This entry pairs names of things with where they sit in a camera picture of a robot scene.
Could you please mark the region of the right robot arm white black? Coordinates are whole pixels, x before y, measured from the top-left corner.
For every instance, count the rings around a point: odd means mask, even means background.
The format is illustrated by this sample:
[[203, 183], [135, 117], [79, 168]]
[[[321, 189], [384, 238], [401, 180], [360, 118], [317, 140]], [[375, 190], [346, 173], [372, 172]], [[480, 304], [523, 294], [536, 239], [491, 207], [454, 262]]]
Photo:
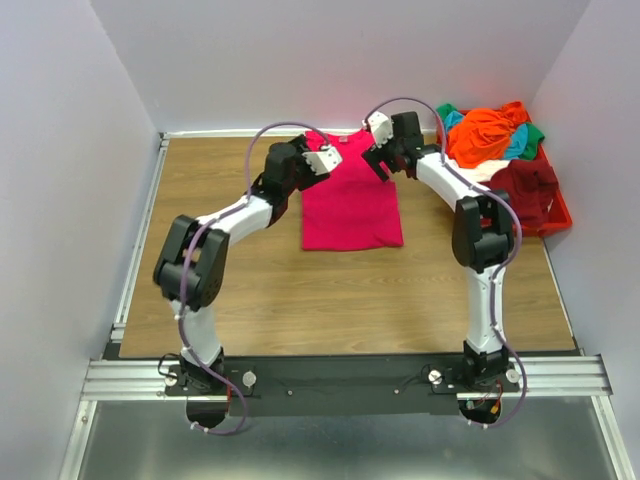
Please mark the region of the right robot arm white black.
[[509, 369], [502, 318], [504, 263], [515, 247], [508, 196], [472, 182], [447, 158], [446, 150], [424, 141], [418, 115], [391, 117], [375, 111], [364, 120], [374, 144], [363, 159], [383, 181], [403, 172], [437, 193], [454, 212], [452, 251], [466, 269], [469, 329], [461, 364], [446, 381], [480, 392]]

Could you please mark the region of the magenta pink t-shirt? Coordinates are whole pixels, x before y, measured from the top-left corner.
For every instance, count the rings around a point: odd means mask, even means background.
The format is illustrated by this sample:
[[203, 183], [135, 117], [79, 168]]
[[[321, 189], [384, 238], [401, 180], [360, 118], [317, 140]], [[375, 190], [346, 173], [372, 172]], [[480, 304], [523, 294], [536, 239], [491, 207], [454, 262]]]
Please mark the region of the magenta pink t-shirt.
[[331, 135], [342, 158], [330, 177], [301, 193], [305, 251], [350, 252], [404, 245], [396, 185], [381, 181], [361, 154], [370, 133]]

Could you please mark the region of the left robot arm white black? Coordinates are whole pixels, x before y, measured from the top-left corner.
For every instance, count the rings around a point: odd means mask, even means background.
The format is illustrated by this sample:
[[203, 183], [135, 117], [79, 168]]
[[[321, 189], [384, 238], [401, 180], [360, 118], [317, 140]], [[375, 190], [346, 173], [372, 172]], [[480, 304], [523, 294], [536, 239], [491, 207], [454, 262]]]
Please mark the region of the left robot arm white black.
[[179, 370], [164, 374], [167, 386], [201, 395], [235, 388], [223, 376], [224, 353], [215, 327], [213, 302], [218, 296], [231, 246], [280, 220], [295, 191], [330, 177], [341, 157], [327, 135], [316, 149], [302, 134], [272, 144], [264, 169], [246, 193], [218, 212], [176, 217], [153, 272], [153, 281], [171, 304], [182, 343]]

